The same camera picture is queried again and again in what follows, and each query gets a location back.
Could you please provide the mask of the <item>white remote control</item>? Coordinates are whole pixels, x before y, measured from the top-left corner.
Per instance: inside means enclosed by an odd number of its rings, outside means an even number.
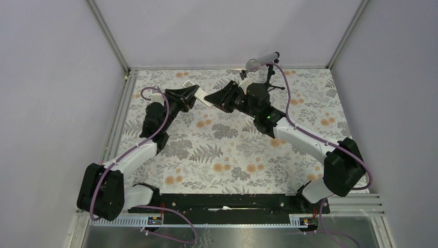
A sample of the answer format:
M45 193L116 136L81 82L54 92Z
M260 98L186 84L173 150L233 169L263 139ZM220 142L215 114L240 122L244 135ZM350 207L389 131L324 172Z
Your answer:
M182 84L183 88L188 88L191 86L196 86L196 84L194 84L193 82L191 82L190 80L187 80L185 83ZM202 104L204 104L205 106L207 106L208 108L213 107L213 104L207 100L205 100L205 96L207 96L208 94L202 89L202 88L198 88L194 94L195 98L201 102Z

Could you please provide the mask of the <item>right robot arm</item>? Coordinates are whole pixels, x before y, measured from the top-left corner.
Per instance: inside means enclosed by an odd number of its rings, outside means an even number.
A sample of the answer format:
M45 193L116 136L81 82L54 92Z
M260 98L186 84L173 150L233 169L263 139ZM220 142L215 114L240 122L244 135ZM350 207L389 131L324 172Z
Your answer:
M263 84L231 81L223 89L204 96L204 100L223 112L237 110L252 117L260 133L291 144L323 165L323 177L310 181L298 191L296 206L301 212L311 212L317 202L326 197L346 196L366 173L353 139L331 141L291 124L287 114L271 104L270 94Z

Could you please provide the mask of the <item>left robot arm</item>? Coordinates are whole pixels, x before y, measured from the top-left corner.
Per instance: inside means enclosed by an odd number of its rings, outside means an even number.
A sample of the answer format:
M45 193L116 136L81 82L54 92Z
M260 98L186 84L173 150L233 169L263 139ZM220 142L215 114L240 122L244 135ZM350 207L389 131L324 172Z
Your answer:
M112 221L122 211L141 205L147 212L160 207L160 199L149 186L125 186L125 180L146 161L158 155L169 139L167 129L180 112L188 112L196 101L198 85L159 90L145 109L142 132L134 145L103 164L86 167L76 205L89 213L90 219Z

